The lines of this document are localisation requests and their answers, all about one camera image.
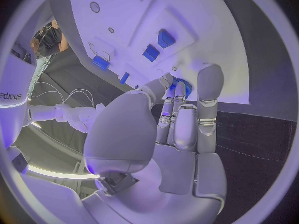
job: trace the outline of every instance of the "led light strip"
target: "led light strip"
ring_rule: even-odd
[[[99,178],[100,175],[94,175],[94,174],[67,174],[67,173],[56,173],[48,170],[44,170],[41,168],[37,168],[34,166],[29,165],[28,170],[38,173],[41,175],[53,177],[53,178],[65,178],[65,179],[95,179]]]
[[[11,108],[11,107],[16,107],[16,106],[21,106],[22,104],[26,103],[28,100],[28,96],[26,96],[26,99],[18,104],[13,104],[13,105],[0,105],[0,108]]]

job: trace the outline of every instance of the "dark floor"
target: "dark floor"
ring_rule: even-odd
[[[265,194],[284,164],[295,129],[291,121],[218,112],[216,153],[227,175],[227,199],[216,224],[232,223]]]

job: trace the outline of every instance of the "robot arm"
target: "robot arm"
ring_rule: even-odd
[[[57,122],[68,122],[71,127],[82,133],[89,133],[98,114],[105,108],[103,104],[93,107],[75,107],[67,104],[55,106],[32,106],[27,105],[24,127],[32,122],[56,120]]]

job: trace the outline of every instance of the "blue cube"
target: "blue cube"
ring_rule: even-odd
[[[165,29],[162,29],[159,32],[158,44],[162,48],[167,48],[167,47],[173,45],[175,42],[176,42],[176,40]]]
[[[148,58],[151,62],[153,62],[155,59],[157,59],[158,55],[160,52],[153,46],[153,45],[148,45],[146,50],[144,51],[143,55]]]
[[[94,59],[92,59],[92,63],[95,64],[96,66],[100,67],[104,71],[107,71],[108,67],[110,65],[110,63],[108,61],[104,60],[100,56],[95,56]]]

